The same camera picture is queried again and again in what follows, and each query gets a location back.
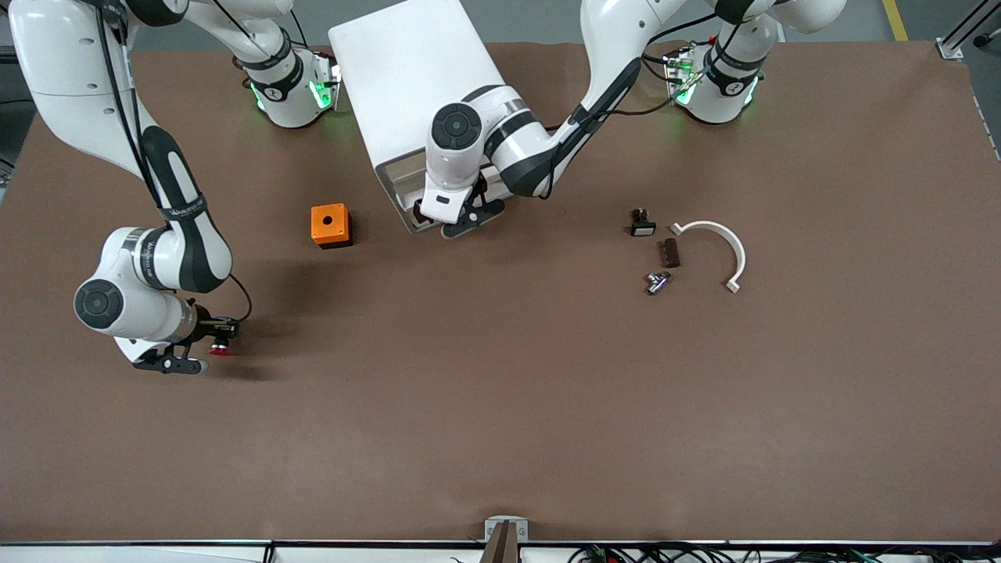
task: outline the small black electronic component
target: small black electronic component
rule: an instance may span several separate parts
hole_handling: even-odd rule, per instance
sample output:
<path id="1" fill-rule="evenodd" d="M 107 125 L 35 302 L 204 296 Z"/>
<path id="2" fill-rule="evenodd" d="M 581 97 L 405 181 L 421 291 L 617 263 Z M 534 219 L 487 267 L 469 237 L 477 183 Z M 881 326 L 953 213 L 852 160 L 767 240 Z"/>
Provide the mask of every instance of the small black electronic component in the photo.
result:
<path id="1" fill-rule="evenodd" d="M 633 236 L 653 236 L 657 232 L 657 223 L 647 218 L 647 209 L 633 209 L 633 226 L 630 234 Z"/>
<path id="2" fill-rule="evenodd" d="M 661 256 L 664 258 L 664 267 L 678 267 L 682 264 L 677 238 L 668 238 L 661 242 Z"/>

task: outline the white plastic clip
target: white plastic clip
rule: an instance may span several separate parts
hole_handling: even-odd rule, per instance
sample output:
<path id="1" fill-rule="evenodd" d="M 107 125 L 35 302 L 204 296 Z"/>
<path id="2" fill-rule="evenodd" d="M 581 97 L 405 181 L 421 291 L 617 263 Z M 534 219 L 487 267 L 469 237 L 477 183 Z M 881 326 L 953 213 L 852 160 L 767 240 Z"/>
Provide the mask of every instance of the white plastic clip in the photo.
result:
<path id="1" fill-rule="evenodd" d="M 747 252 L 744 251 L 744 243 L 741 239 L 734 234 L 733 230 L 723 226 L 718 222 L 713 221 L 695 221 L 682 226 L 678 223 L 671 225 L 671 230 L 675 231 L 675 234 L 681 235 L 683 232 L 693 229 L 693 228 L 705 228 L 706 230 L 712 230 L 713 232 L 719 234 L 720 236 L 727 239 L 730 245 L 734 247 L 734 253 L 737 254 L 737 272 L 734 276 L 727 282 L 727 289 L 732 293 L 736 294 L 740 291 L 741 286 L 737 283 L 737 279 L 744 273 L 744 266 L 748 263 Z"/>

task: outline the wire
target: wire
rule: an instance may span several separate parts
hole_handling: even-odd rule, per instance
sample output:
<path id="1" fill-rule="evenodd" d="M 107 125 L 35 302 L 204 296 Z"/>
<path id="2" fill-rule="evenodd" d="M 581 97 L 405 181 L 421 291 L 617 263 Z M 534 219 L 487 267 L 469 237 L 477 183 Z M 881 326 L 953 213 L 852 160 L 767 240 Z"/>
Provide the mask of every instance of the wire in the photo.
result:
<path id="1" fill-rule="evenodd" d="M 700 18 L 698 20 L 693 20 L 693 21 L 702 23 L 703 21 L 709 21 L 709 19 L 712 19 L 712 17 L 706 16 L 704 18 Z M 705 68 L 703 68 L 700 71 L 700 73 L 705 74 L 705 72 L 706 72 L 707 69 L 709 69 L 710 67 L 714 66 L 717 62 L 720 61 L 720 57 L 722 57 L 723 53 L 726 52 L 726 50 L 727 50 L 728 47 L 730 47 L 730 43 L 734 40 L 734 37 L 737 36 L 737 30 L 739 30 L 740 28 L 741 28 L 741 24 L 737 24 L 736 26 L 734 26 L 734 30 L 730 33 L 730 37 L 727 38 L 727 42 L 724 43 L 723 48 L 720 49 L 720 52 L 718 52 L 716 54 L 716 58 L 714 58 L 712 61 L 710 61 L 710 63 L 707 64 L 705 66 Z M 663 31 L 663 32 L 655 35 L 654 39 L 657 39 L 659 36 L 664 36 L 664 35 L 668 34 L 669 32 L 672 31 L 672 29 L 669 29 L 667 31 Z M 678 96 L 680 96 L 682 93 L 684 93 L 684 91 L 681 88 L 679 88 L 678 91 L 676 91 L 673 95 L 668 96 L 668 99 L 664 100 L 664 102 L 659 103 L 659 104 L 657 104 L 656 106 L 654 106 L 654 107 L 652 107 L 650 109 L 644 109 L 642 111 L 623 111 L 621 109 L 610 109 L 608 111 L 599 111 L 598 113 L 589 113 L 587 116 L 584 117 L 584 119 L 581 119 L 581 121 L 578 123 L 578 126 L 579 127 L 583 127 L 584 124 L 585 124 L 585 122 L 592 121 L 592 120 L 597 119 L 599 117 L 605 117 L 607 115 L 649 115 L 651 113 L 654 113 L 655 111 L 660 111 L 661 109 L 667 107 L 667 105 L 669 103 L 671 103 L 671 102 L 675 101 L 676 99 L 678 99 Z M 556 172 L 557 156 L 559 156 L 560 149 L 563 148 L 563 146 L 566 144 L 566 142 L 567 141 L 561 141 L 561 142 L 557 143 L 557 146 L 553 150 L 553 155 L 550 156 L 549 186 L 546 189 L 546 193 L 539 196 L 540 199 L 546 200 L 546 199 L 549 199 L 550 196 L 553 195 L 553 181 L 554 181 L 553 175 Z"/>
<path id="2" fill-rule="evenodd" d="M 233 275 L 232 273 L 230 273 L 229 274 L 229 278 L 236 283 L 236 285 L 240 288 L 240 291 L 243 292 L 243 297 L 246 298 L 246 300 L 247 300 L 247 312 L 246 312 L 246 315 L 244 315 L 243 317 L 240 317 L 236 321 L 230 321 L 228 323 L 228 325 L 230 325 L 232 327 L 236 327 L 240 323 L 246 321 L 247 319 L 250 319 L 250 314 L 253 313 L 253 300 L 250 299 L 250 292 L 247 292 L 247 289 L 243 287 L 243 284 L 241 284 L 240 280 L 237 279 L 235 275 Z"/>
<path id="3" fill-rule="evenodd" d="M 658 39 L 660 39 L 662 37 L 665 37 L 667 35 L 671 35 L 672 33 L 681 31 L 683 29 L 688 29 L 690 27 L 699 25 L 700 23 L 706 23 L 707 21 L 712 21 L 714 19 L 716 19 L 716 14 L 709 14 L 708 16 L 703 16 L 703 17 L 701 17 L 701 18 L 699 18 L 697 20 L 692 20 L 692 21 L 685 22 L 685 23 L 680 24 L 680 25 L 676 25 L 675 27 L 672 27 L 671 29 L 665 29 L 664 31 L 658 33 L 657 35 L 651 37 L 650 41 L 647 41 L 647 44 L 648 45 L 653 45 Z"/>
<path id="4" fill-rule="evenodd" d="M 299 30 L 299 37 L 302 39 L 302 42 L 299 44 L 303 48 L 308 49 L 309 45 L 306 43 L 306 34 L 302 33 L 302 26 L 299 25 L 299 18 L 295 15 L 295 10 L 288 10 L 288 13 L 292 15 L 292 21 L 295 22 L 295 27 Z"/>
<path id="5" fill-rule="evenodd" d="M 708 16 L 703 16 L 703 17 L 701 17 L 699 19 L 688 21 L 688 22 L 685 22 L 685 23 L 683 23 L 681 25 L 676 25 L 675 27 L 672 27 L 671 29 L 666 29 L 666 30 L 658 33 L 657 35 L 655 35 L 650 41 L 647 41 L 647 45 L 648 46 L 649 45 L 653 45 L 655 41 L 657 41 L 658 39 L 661 39 L 662 37 L 665 37 L 667 35 L 671 35 L 672 33 L 676 33 L 676 32 L 681 31 L 683 29 L 688 29 L 690 27 L 699 25 L 700 23 L 706 23 L 707 21 L 711 21 L 711 20 L 713 20 L 715 18 L 716 18 L 716 14 L 709 14 Z M 657 58 L 657 57 L 655 57 L 653 55 L 648 55 L 647 53 L 644 53 L 642 55 L 642 57 L 643 57 L 643 60 L 650 61 L 650 62 L 656 62 L 656 63 L 663 63 L 664 62 L 664 58 L 663 57 L 659 59 L 659 58 Z"/>
<path id="6" fill-rule="evenodd" d="M 118 110 L 118 118 L 121 121 L 122 129 L 125 131 L 125 138 L 128 139 L 129 148 L 132 149 L 132 155 L 135 157 L 136 166 L 139 167 L 142 179 L 146 182 L 146 189 L 149 190 L 149 194 L 153 197 L 153 201 L 155 201 L 156 206 L 159 207 L 160 198 L 156 194 L 156 188 L 153 187 L 153 180 L 150 177 L 149 168 L 146 165 L 145 160 L 141 157 L 139 149 L 136 147 L 136 141 L 132 138 L 132 130 L 128 125 L 128 117 L 125 116 L 125 108 L 122 104 L 121 93 L 118 92 L 118 79 L 115 77 L 115 69 L 111 64 L 111 48 L 108 46 L 108 35 L 104 29 L 104 15 L 101 13 L 101 10 L 95 10 L 94 13 L 97 17 L 97 34 L 100 36 L 101 50 L 104 53 L 104 67 L 108 72 L 108 80 L 110 80 L 111 83 L 111 93 L 115 98 L 115 107 Z M 132 95 L 135 95 L 135 88 L 132 89 Z"/>
<path id="7" fill-rule="evenodd" d="M 225 8 L 225 6 L 223 6 L 219 2 L 219 0 L 212 0 L 212 2 L 214 2 L 215 5 L 218 6 L 218 8 L 220 10 L 222 10 L 222 13 L 225 14 L 225 16 L 229 19 L 230 22 L 232 22 L 233 25 L 236 26 L 237 29 L 239 29 L 240 31 L 243 32 L 243 35 L 246 36 L 247 40 L 249 40 L 251 43 L 253 43 L 255 47 L 257 47 L 258 49 L 260 49 L 260 52 L 264 53 L 268 57 L 274 57 L 274 55 L 272 55 L 272 54 L 268 53 L 266 50 L 264 50 L 264 47 L 261 47 L 260 43 L 257 43 L 257 40 L 254 39 L 253 36 L 250 35 L 250 33 L 242 25 L 240 25 L 240 22 L 236 21 L 236 18 L 234 18 L 232 16 L 232 14 L 229 13 L 229 10 L 227 10 Z"/>

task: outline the robotic arm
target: robotic arm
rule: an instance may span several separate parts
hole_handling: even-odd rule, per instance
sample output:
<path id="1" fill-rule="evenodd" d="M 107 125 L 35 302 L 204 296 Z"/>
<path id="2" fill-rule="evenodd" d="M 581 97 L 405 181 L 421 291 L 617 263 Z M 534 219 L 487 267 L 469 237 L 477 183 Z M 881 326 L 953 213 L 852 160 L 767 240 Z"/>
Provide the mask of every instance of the robotic arm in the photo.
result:
<path id="1" fill-rule="evenodd" d="M 420 213 L 448 223 L 442 234 L 450 238 L 503 211 L 503 201 L 490 202 L 493 209 L 473 206 L 472 198 L 480 191 L 474 186 L 483 155 L 497 167 L 512 193 L 549 197 L 553 183 L 636 83 L 648 41 L 684 3 L 582 2 L 581 29 L 591 82 L 581 103 L 553 135 L 510 86 L 486 86 L 441 108 L 428 132 Z M 466 121 L 476 126 L 465 129 Z"/>
<path id="2" fill-rule="evenodd" d="M 678 98 L 696 119 L 726 123 L 751 103 L 758 73 L 779 37 L 779 25 L 816 33 L 841 14 L 847 0 L 707 0 L 724 20 L 714 45 L 683 49 L 667 61 L 669 76 L 684 82 L 692 68 L 705 75 Z M 677 86 L 669 87 L 672 94 Z"/>
<path id="3" fill-rule="evenodd" d="M 644 49 L 684 2 L 583 0 L 581 29 L 591 82 L 581 103 L 552 136 L 510 86 L 485 86 L 469 93 L 461 102 L 441 108 L 428 131 L 420 213 L 446 223 L 442 234 L 451 238 L 503 211 L 503 201 L 482 200 L 485 180 L 478 174 L 482 156 L 496 166 L 512 193 L 549 197 L 553 184 L 636 83 Z M 700 57 L 693 55 L 681 61 L 690 70 L 685 76 L 675 78 L 679 78 L 678 88 L 695 94 L 685 100 L 690 111 L 692 107 L 712 105 L 719 98 L 732 105 L 732 100 L 744 93 L 748 85 L 753 88 L 758 69 L 778 31 L 776 21 L 767 12 L 771 10 L 801 31 L 812 32 L 833 21 L 846 0 L 708 2 L 727 23 L 715 52 L 707 47 L 697 53 Z M 683 64 L 676 66 L 676 74 L 682 67 Z M 694 91 L 707 81 L 720 85 L 713 99 L 709 99 L 709 94 L 714 93 L 712 88 Z M 734 82 L 739 89 L 731 85 Z M 672 92 L 673 97 L 683 92 Z M 741 105 L 729 119 L 743 107 L 745 98 L 736 99 Z M 705 120 L 716 122 L 711 118 Z M 477 196 L 482 201 L 479 206 L 474 205 Z"/>
<path id="4" fill-rule="evenodd" d="M 247 18 L 240 24 L 247 35 L 220 20 L 214 12 L 221 10 L 187 0 L 13 0 L 9 7 L 18 59 L 46 124 L 74 148 L 142 178 L 164 220 L 112 232 L 74 300 L 80 321 L 114 337 L 139 369 L 200 373 L 206 365 L 187 357 L 191 344 L 214 337 L 213 352 L 225 352 L 240 321 L 214 318 L 177 295 L 218 288 L 232 256 L 180 147 L 135 94 L 128 57 L 134 30 L 183 18 L 208 30 L 242 61 L 265 93 L 261 108 L 278 125 L 305 125 L 331 105 L 319 103 L 334 86 L 328 59 L 291 49 L 274 22 L 246 15 L 276 17 L 291 2 L 228 2 L 245 9 L 234 11 Z M 175 355 L 175 347 L 184 353 Z"/>

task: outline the orange block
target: orange block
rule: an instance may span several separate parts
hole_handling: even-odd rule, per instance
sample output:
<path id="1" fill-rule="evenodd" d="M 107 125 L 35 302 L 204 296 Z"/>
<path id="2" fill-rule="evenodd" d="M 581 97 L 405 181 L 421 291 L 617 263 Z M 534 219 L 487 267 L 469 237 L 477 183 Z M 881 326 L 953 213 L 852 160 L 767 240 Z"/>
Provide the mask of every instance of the orange block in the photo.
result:
<path id="1" fill-rule="evenodd" d="M 313 242 L 320 248 L 342 248 L 354 243 L 351 237 L 351 213 L 343 203 L 313 207 L 309 225 Z"/>

